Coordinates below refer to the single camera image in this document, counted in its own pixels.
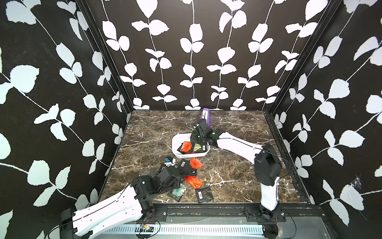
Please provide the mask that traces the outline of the orange red tea bag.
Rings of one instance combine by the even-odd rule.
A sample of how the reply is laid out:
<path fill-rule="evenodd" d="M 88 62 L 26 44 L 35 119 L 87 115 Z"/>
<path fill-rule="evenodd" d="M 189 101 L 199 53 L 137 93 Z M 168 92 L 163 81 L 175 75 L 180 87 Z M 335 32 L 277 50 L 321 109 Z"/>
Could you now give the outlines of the orange red tea bag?
<path fill-rule="evenodd" d="M 187 152 L 190 152 L 192 149 L 193 149 L 193 144 L 189 141 L 185 141 L 183 142 L 181 146 L 180 152 L 187 153 Z"/>

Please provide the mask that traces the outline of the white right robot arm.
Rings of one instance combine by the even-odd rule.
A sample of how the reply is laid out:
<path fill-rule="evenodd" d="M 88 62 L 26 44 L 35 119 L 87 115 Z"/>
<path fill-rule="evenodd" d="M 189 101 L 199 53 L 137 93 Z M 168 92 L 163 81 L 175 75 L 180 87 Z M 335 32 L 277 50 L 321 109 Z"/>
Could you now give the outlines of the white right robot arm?
<path fill-rule="evenodd" d="M 193 126 L 191 142 L 216 145 L 252 163 L 255 177 L 261 184 L 261 208 L 269 212 L 276 209 L 282 163 L 272 145 L 250 143 L 219 128 L 212 129 L 205 119 L 200 119 Z"/>

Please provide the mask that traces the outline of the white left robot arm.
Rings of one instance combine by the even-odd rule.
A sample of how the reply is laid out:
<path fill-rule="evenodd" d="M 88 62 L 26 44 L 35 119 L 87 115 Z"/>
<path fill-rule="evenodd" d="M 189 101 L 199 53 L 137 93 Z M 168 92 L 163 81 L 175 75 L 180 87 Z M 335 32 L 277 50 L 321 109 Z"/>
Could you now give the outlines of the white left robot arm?
<path fill-rule="evenodd" d="M 115 195 L 82 210 L 67 209 L 59 225 L 62 239 L 94 239 L 115 226 L 148 221 L 155 215 L 152 200 L 159 194 L 179 189 L 191 172 L 182 166 L 163 166 L 148 175 L 139 176 Z"/>

